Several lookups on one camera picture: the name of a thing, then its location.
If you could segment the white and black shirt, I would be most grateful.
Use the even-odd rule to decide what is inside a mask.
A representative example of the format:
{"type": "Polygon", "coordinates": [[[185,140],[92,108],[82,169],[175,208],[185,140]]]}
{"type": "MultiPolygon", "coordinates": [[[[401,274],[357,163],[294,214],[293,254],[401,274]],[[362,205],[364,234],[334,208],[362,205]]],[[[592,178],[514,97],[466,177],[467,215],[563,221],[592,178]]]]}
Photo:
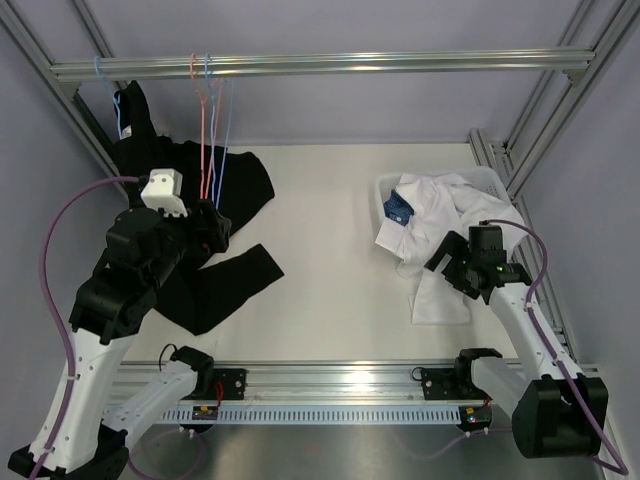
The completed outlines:
{"type": "Polygon", "coordinates": [[[516,207],[481,192],[458,174],[418,177],[403,173],[393,189],[414,209],[406,226],[385,218],[375,244],[399,260],[396,271],[411,283],[408,297],[414,326],[463,325],[471,321],[467,297],[455,290],[440,270],[424,265],[448,231],[463,237],[484,220],[507,220],[523,224],[516,207]]]}

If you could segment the blue plaid shirt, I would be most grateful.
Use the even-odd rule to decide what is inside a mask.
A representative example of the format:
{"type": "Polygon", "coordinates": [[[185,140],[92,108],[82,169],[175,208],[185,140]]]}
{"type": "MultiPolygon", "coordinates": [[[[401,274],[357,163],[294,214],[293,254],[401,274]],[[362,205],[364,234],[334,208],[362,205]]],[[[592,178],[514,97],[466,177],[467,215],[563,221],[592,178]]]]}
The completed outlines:
{"type": "Polygon", "coordinates": [[[383,203],[384,215],[393,222],[406,226],[414,215],[414,209],[396,190],[392,190],[389,198],[383,203]]]}

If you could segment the pink wire hanger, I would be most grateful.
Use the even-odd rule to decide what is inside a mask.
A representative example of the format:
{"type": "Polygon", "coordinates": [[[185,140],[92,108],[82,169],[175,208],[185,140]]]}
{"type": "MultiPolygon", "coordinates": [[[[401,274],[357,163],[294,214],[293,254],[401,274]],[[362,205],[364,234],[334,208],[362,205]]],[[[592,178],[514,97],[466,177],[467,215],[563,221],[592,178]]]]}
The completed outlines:
{"type": "Polygon", "coordinates": [[[212,186],[215,178],[215,141],[218,128],[219,100],[222,93],[222,81],[209,78],[208,54],[204,57],[204,77],[207,92],[200,89],[196,74],[197,55],[191,53],[189,57],[189,73],[194,84],[195,92],[200,103],[200,184],[198,199],[207,200],[212,197],[212,186]]]}

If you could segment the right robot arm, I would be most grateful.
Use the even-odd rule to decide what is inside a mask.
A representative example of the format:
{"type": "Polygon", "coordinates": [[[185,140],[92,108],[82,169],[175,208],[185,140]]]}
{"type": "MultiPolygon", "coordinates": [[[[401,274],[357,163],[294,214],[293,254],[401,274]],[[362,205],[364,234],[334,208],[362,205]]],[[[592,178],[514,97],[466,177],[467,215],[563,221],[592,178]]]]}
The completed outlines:
{"type": "Polygon", "coordinates": [[[493,348],[459,352],[446,385],[479,393],[509,416],[520,453],[529,459],[595,457],[604,444],[608,390],[585,375],[560,344],[534,299],[538,279],[510,261],[503,220],[482,221],[466,236],[450,231],[425,267],[455,290],[481,299],[500,320],[522,371],[493,348]]]}

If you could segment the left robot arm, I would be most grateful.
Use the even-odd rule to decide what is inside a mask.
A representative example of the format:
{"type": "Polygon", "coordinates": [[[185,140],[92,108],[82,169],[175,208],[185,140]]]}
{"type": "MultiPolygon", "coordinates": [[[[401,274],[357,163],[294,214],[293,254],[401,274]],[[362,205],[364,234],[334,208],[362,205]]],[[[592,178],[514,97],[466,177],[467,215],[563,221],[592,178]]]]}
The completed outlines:
{"type": "Polygon", "coordinates": [[[184,346],[124,406],[103,414],[119,366],[161,287],[183,260],[225,251],[230,229],[230,220],[208,201],[178,216],[135,208],[116,217],[62,328],[67,361],[50,411],[37,437],[11,454],[11,471],[28,479],[115,479],[161,414],[184,398],[212,392],[213,358],[184,346]]]}

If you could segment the white plastic basket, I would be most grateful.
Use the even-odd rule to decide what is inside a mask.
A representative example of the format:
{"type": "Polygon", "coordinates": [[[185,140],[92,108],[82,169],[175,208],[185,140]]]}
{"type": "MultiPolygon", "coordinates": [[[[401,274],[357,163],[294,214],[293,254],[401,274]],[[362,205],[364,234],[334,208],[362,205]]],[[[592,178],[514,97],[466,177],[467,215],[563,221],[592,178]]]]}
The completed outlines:
{"type": "MultiPolygon", "coordinates": [[[[506,188],[498,174],[486,166],[474,166],[451,170],[431,170],[426,173],[418,173],[417,176],[439,177],[447,174],[458,174],[475,189],[492,195],[503,202],[510,204],[511,200],[506,188]]],[[[386,218],[383,204],[389,199],[391,191],[400,183],[403,173],[386,173],[379,176],[373,187],[373,202],[380,223],[386,218]]]]}

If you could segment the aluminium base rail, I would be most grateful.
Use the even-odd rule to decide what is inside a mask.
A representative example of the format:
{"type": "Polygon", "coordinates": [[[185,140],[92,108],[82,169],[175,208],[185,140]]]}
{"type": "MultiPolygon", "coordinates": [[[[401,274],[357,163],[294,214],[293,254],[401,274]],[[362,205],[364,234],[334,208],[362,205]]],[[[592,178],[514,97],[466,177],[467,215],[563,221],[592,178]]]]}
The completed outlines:
{"type": "Polygon", "coordinates": [[[244,405],[414,405],[424,401],[419,370],[449,369],[453,361],[218,361],[242,369],[244,405]]]}

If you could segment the left aluminium frame post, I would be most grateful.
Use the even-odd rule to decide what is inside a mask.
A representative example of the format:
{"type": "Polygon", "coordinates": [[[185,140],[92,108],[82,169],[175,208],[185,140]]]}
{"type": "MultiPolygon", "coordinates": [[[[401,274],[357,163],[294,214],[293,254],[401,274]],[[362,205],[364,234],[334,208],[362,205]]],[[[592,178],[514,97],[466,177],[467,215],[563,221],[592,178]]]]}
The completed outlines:
{"type": "Polygon", "coordinates": [[[57,79],[52,71],[53,54],[15,1],[1,2],[1,28],[27,60],[53,105],[91,158],[108,176],[115,176],[118,171],[112,159],[113,142],[80,95],[80,85],[63,84],[57,79]]]}

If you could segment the aluminium frame post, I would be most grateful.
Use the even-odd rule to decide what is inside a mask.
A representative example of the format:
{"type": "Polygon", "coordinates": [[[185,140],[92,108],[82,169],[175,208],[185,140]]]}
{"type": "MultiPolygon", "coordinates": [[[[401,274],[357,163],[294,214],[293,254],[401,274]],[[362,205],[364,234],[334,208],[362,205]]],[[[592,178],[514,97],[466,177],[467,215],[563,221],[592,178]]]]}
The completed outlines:
{"type": "Polygon", "coordinates": [[[639,5],[604,9],[590,64],[540,78],[498,159],[549,251],[545,300],[603,369],[634,361],[639,330],[639,5]]]}
{"type": "Polygon", "coordinates": [[[108,176],[115,176],[118,171],[112,159],[113,142],[80,95],[80,85],[63,84],[57,79],[52,71],[53,54],[15,1],[1,2],[1,28],[27,60],[53,105],[91,158],[108,176]]]}

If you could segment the aluminium hanging rail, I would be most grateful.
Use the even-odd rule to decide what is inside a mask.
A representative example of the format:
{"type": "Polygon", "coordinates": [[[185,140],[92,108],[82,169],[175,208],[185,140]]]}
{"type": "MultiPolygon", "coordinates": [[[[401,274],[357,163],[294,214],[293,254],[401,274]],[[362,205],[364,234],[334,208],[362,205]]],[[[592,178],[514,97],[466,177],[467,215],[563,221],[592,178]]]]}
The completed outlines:
{"type": "Polygon", "coordinates": [[[55,63],[62,83],[194,77],[263,77],[475,71],[584,71],[595,52],[581,47],[516,50],[332,53],[299,55],[100,58],[55,63]]]}

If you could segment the right aluminium frame post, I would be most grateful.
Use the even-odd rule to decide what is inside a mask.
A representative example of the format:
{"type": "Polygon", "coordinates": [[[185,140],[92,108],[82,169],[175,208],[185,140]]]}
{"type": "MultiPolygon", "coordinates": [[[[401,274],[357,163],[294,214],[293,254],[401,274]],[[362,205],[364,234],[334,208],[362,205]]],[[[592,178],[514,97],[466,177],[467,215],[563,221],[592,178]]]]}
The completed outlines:
{"type": "Polygon", "coordinates": [[[639,330],[639,5],[604,9],[590,64],[540,78],[498,159],[549,251],[545,300],[603,369],[634,361],[639,330]]]}

